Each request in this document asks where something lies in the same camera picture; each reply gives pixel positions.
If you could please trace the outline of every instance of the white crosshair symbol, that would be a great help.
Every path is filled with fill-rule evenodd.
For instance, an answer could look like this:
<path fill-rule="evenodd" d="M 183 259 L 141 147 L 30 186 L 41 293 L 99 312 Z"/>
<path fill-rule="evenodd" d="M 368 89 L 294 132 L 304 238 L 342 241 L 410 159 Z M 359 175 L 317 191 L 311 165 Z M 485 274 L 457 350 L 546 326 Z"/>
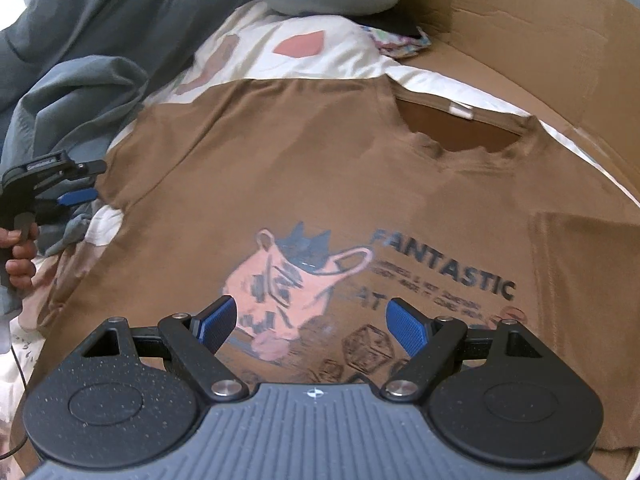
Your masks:
<path fill-rule="evenodd" d="M 318 388 L 311 388 L 306 394 L 312 399 L 319 399 L 324 395 L 324 391 L 319 390 Z"/>

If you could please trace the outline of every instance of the black cable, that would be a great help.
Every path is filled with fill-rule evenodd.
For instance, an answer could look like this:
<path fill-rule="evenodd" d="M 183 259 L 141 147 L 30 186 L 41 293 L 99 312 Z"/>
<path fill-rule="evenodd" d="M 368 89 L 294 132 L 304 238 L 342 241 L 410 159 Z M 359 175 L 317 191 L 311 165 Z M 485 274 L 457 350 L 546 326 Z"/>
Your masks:
<path fill-rule="evenodd" d="M 15 365 L 18 367 L 18 371 L 20 372 L 20 378 L 22 379 L 22 384 L 24 384 L 24 393 L 26 394 L 27 393 L 27 379 L 24 378 L 24 372 L 22 371 L 22 367 L 20 366 L 20 360 L 18 359 L 18 356 L 15 354 L 15 350 L 14 350 L 14 346 L 13 345 L 11 345 L 11 353 L 14 355 Z M 26 443 L 27 443 L 27 434 L 25 432 L 24 433 L 24 437 L 17 444 L 17 446 L 15 446 L 13 449 L 10 449 L 6 453 L 0 455 L 0 461 L 1 460 L 5 460 L 5 459 L 15 455 L 18 451 L 20 451 L 22 449 L 22 446 L 24 446 Z"/>

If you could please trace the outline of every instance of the neckline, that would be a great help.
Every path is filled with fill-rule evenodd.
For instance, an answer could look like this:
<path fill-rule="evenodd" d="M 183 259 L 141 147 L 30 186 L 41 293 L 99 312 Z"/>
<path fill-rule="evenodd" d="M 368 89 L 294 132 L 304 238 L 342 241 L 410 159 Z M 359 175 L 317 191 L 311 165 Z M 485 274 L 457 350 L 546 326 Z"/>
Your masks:
<path fill-rule="evenodd" d="M 510 171 L 523 163 L 524 160 L 537 157 L 553 143 L 552 137 L 535 116 L 519 116 L 473 108 L 434 94 L 412 92 L 386 75 L 377 78 L 376 83 L 376 94 L 382 119 L 391 127 L 394 134 L 404 140 L 415 153 L 442 169 L 483 172 Z M 460 152 L 450 152 L 428 134 L 412 132 L 400 114 L 396 99 L 459 115 L 463 117 L 461 120 L 492 124 L 512 132 L 520 138 L 500 152 L 488 152 L 484 146 Z"/>

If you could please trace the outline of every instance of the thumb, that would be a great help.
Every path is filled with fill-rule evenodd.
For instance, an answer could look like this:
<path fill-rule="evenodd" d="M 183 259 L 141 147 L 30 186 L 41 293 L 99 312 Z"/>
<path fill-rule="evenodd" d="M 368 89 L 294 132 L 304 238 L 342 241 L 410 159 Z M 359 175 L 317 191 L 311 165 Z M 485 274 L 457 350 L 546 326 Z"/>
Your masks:
<path fill-rule="evenodd" d="M 7 249 L 20 241 L 20 231 L 7 231 L 0 228 L 0 248 Z"/>

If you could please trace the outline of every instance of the cardboard box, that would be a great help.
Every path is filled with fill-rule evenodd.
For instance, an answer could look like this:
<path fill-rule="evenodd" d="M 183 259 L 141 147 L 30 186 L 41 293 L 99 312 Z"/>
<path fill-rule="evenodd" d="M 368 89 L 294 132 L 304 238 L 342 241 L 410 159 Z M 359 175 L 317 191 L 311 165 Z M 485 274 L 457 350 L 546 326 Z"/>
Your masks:
<path fill-rule="evenodd" d="M 536 115 L 640 199 L 640 9 L 626 0 L 403 0 L 434 38 L 408 64 Z M 637 450 L 597 450 L 624 479 Z"/>

